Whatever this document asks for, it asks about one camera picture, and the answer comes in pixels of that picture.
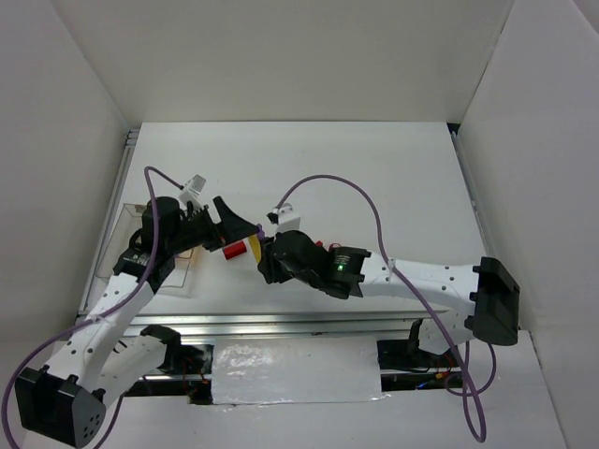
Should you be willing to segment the long yellow lego plate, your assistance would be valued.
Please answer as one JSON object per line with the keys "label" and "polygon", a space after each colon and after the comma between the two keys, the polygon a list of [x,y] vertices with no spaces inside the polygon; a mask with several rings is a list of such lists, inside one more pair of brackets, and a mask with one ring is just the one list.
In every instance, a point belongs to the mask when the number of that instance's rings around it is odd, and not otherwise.
{"label": "long yellow lego plate", "polygon": [[262,260],[262,249],[258,234],[254,234],[253,236],[249,237],[247,241],[252,250],[256,263],[259,264]]}

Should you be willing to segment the purple lego brick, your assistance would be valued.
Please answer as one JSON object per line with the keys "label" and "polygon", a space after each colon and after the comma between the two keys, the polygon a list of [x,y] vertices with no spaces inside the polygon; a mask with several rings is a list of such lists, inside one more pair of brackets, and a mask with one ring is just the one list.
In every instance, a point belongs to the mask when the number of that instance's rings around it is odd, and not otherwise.
{"label": "purple lego brick", "polygon": [[256,233],[257,238],[259,240],[265,239],[266,238],[266,232],[265,232],[263,226],[261,224],[258,224],[257,228],[258,228],[258,232]]}

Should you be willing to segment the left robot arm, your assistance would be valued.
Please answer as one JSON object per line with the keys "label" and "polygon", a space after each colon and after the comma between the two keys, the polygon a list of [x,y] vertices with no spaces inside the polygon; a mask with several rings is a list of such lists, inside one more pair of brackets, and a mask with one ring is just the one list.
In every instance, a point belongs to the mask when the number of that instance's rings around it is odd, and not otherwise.
{"label": "left robot arm", "polygon": [[139,377],[183,368],[188,349],[169,327],[149,325],[124,347],[118,343],[175,269],[178,255],[196,247],[214,252],[257,233],[221,197],[213,204],[218,223],[206,207],[182,208],[173,197],[147,204],[89,318],[42,368],[19,369],[14,391],[25,429],[83,448],[98,434],[110,404]]}

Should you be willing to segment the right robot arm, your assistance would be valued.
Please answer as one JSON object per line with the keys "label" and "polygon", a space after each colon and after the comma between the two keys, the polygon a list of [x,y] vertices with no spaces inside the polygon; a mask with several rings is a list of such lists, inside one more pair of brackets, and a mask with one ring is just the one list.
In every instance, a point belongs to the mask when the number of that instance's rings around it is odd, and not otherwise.
{"label": "right robot arm", "polygon": [[330,297],[413,299],[431,316],[411,330],[420,350],[440,355],[470,340],[513,346],[519,340],[520,287],[504,264],[484,256],[473,265],[439,266],[385,259],[366,249],[330,250],[299,230],[258,243],[257,269],[268,284],[302,282]]}

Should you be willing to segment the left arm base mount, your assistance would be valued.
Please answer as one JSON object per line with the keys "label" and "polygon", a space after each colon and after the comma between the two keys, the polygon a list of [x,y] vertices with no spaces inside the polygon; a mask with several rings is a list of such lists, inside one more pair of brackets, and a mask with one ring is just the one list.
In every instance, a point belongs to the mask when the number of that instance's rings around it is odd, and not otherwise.
{"label": "left arm base mount", "polygon": [[165,343],[165,360],[136,380],[124,393],[126,397],[182,397],[193,405],[212,405],[211,344],[183,344],[179,332],[159,325],[146,326],[140,335]]}

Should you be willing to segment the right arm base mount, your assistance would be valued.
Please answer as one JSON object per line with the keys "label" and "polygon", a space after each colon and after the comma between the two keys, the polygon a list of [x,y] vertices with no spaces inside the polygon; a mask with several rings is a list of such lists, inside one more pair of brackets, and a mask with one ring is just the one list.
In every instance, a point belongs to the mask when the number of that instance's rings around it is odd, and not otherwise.
{"label": "right arm base mount", "polygon": [[435,355],[419,348],[421,324],[412,323],[406,339],[377,342],[383,392],[461,388],[461,370],[450,350]]}

